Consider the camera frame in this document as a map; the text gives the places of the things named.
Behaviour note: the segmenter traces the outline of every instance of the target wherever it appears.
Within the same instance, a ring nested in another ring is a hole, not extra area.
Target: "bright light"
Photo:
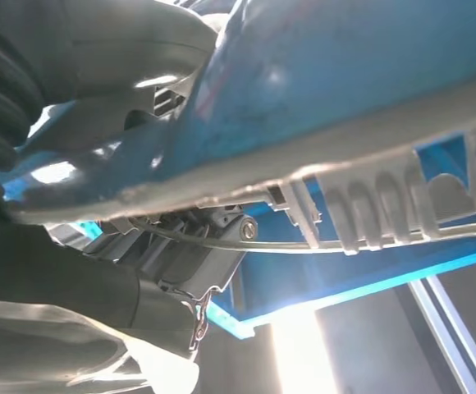
[[[274,353],[284,394],[338,394],[314,311],[291,310],[273,323]]]
[[[150,80],[141,80],[140,82],[134,85],[134,87],[137,89],[141,89],[146,88],[147,86],[165,85],[170,84],[171,82],[175,82],[177,79],[177,76],[158,76],[157,78],[152,78]]]
[[[70,177],[75,169],[76,167],[69,162],[61,162],[38,168],[32,171],[31,175],[41,183],[58,183]]]
[[[37,119],[37,121],[36,123],[31,125],[31,127],[30,128],[30,131],[28,133],[28,138],[36,134],[39,129],[41,128],[41,126],[44,125],[48,119],[50,119],[50,116],[48,115],[48,112],[53,106],[54,105],[49,105],[48,107],[43,108],[43,110],[41,112],[41,116],[39,116],[39,119]]]

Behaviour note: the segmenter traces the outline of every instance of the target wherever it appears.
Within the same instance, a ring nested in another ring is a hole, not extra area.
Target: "metal bracket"
[[[257,233],[256,222],[242,215],[226,227],[220,239],[252,241]],[[164,272],[159,285],[169,291],[188,294],[193,300],[203,300],[211,290],[224,291],[245,255],[244,252],[208,249],[199,245],[181,247],[182,250],[169,261],[169,269]]]

